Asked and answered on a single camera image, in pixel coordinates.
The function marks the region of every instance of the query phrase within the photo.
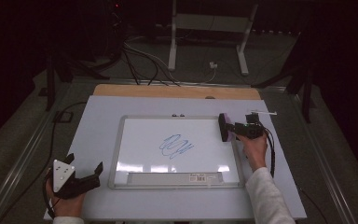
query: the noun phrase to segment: human hand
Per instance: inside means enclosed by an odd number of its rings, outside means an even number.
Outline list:
[[[72,199],[60,199],[54,196],[51,188],[51,178],[46,184],[46,192],[51,199],[55,217],[80,217],[86,193]]]
[[[245,136],[238,135],[237,137],[243,143],[243,153],[247,156],[251,165],[252,171],[258,168],[267,167],[266,165],[266,152],[267,152],[267,136],[263,133],[262,136],[249,139]]]

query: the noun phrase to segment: blue scribble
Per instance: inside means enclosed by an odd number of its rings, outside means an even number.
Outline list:
[[[181,134],[174,134],[173,136],[166,138],[161,146],[159,146],[161,154],[163,156],[169,156],[170,160],[172,160],[193,147],[191,143],[188,143],[188,140],[180,140],[181,137]]]

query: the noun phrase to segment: whiteboard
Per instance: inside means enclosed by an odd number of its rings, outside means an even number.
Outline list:
[[[222,142],[218,117],[121,119],[111,189],[242,188],[236,144]]]

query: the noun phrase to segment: metal stand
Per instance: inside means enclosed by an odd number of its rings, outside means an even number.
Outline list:
[[[194,15],[194,14],[178,14],[176,12],[176,0],[172,2],[172,36],[171,36],[171,49],[170,58],[168,60],[168,69],[175,70],[176,64],[176,29],[194,29],[194,30],[207,30],[207,31],[224,31],[243,33],[242,42],[237,46],[238,60],[240,63],[241,74],[244,76],[249,75],[248,66],[246,64],[243,51],[246,42],[251,33],[255,13],[258,5],[252,6],[252,11],[248,18],[239,17],[223,17],[223,16],[207,16],[207,15]]]

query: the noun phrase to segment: white sleeve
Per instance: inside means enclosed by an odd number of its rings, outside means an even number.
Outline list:
[[[254,209],[255,223],[295,223],[269,169],[257,169],[246,183],[246,188]]]
[[[84,224],[80,217],[55,217],[53,224]]]

